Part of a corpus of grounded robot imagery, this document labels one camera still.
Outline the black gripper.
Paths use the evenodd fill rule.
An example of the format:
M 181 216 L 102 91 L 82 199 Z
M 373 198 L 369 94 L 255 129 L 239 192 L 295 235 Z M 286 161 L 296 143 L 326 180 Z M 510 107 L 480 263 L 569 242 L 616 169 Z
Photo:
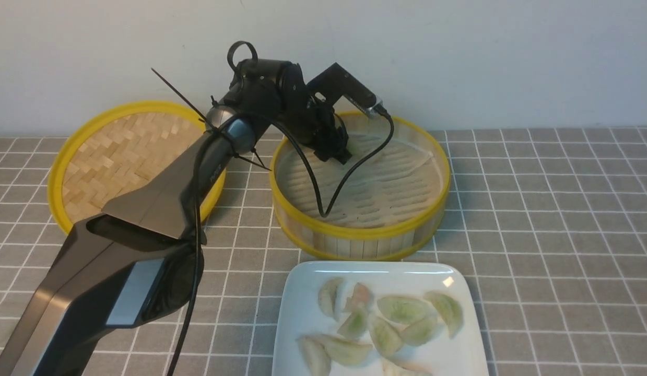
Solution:
M 352 158 L 347 140 L 338 130 L 334 110 L 312 98 L 304 87 L 287 90 L 287 130 L 298 143 L 314 150 L 321 161 L 332 157 L 345 165 Z

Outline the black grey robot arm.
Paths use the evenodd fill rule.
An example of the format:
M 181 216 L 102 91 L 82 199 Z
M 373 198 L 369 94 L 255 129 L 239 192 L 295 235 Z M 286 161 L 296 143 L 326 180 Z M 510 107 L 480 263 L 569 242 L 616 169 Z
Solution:
M 246 59 L 201 116 L 206 131 L 147 185 L 74 224 L 0 355 L 0 375 L 81 375 L 99 340 L 192 302 L 202 276 L 200 205 L 232 158 L 271 125 L 321 159 L 350 158 L 333 105 L 376 96 L 339 64 L 305 83 L 298 64 Z

